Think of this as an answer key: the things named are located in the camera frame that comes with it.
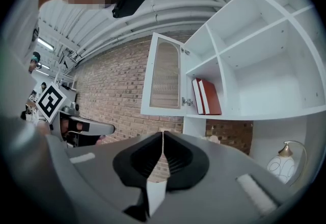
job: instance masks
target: book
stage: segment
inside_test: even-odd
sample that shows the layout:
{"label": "book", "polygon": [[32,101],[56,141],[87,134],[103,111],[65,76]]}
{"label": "book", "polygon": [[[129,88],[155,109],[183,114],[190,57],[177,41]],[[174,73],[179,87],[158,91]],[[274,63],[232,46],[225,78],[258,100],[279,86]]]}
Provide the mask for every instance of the book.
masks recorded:
{"label": "book", "polygon": [[197,105],[197,111],[199,115],[204,115],[205,114],[205,110],[204,110],[204,105],[203,105],[203,98],[202,95],[200,93],[200,89],[198,86],[198,83],[201,79],[196,78],[193,80],[193,88],[194,88],[194,92],[195,92],[195,98],[196,98],[196,105]]}
{"label": "book", "polygon": [[203,98],[206,115],[221,115],[222,110],[214,84],[204,79],[199,81],[199,90]]}

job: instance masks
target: fluorescent light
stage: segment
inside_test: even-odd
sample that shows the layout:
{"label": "fluorescent light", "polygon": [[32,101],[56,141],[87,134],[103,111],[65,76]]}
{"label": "fluorescent light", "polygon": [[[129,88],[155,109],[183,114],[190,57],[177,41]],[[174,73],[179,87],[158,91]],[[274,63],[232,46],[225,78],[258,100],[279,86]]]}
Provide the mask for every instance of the fluorescent light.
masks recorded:
{"label": "fluorescent light", "polygon": [[44,72],[42,72],[42,71],[40,71],[40,70],[37,70],[37,69],[36,69],[35,71],[40,72],[40,73],[42,73],[42,74],[44,74],[44,75],[49,76],[49,74],[46,74],[46,73],[44,73]]}
{"label": "fluorescent light", "polygon": [[37,41],[40,42],[42,45],[46,46],[47,48],[49,48],[51,51],[53,51],[53,47],[49,43],[45,42],[43,39],[38,38]]}
{"label": "fluorescent light", "polygon": [[47,67],[47,66],[45,66],[45,65],[43,65],[43,64],[42,64],[42,67],[44,67],[44,68],[46,68],[46,69],[50,69],[49,67]]}

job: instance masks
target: white ceiling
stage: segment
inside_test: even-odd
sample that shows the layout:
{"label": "white ceiling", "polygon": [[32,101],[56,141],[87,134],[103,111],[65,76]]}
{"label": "white ceiling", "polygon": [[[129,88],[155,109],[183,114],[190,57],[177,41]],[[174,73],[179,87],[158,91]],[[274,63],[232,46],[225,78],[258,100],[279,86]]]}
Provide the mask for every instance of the white ceiling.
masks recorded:
{"label": "white ceiling", "polygon": [[40,10],[40,38],[54,46],[53,51],[39,44],[42,71],[55,76],[59,58],[65,56],[68,70],[119,43],[160,32],[198,28],[229,0],[146,0],[133,16],[112,17],[111,6],[104,10],[85,10],[52,0]]}

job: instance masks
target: cabinet door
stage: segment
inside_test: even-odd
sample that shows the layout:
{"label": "cabinet door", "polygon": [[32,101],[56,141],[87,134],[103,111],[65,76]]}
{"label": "cabinet door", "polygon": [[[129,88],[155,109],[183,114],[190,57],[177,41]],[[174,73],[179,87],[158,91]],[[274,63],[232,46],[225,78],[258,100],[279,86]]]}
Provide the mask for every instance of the cabinet door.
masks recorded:
{"label": "cabinet door", "polygon": [[185,116],[186,73],[183,43],[153,33],[148,54],[141,114]]}

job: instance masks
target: cabinet hinge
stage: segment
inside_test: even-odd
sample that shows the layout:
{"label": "cabinet hinge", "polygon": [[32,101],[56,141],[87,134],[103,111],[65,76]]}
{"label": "cabinet hinge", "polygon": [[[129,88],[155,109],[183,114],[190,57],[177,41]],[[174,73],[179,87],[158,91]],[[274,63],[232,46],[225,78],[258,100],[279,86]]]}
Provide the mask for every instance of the cabinet hinge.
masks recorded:
{"label": "cabinet hinge", "polygon": [[184,48],[181,48],[181,52],[185,53],[186,55],[190,55],[190,51],[185,50]]}
{"label": "cabinet hinge", "polygon": [[185,99],[184,97],[182,98],[182,105],[187,104],[188,106],[192,105],[194,102],[189,98]]}

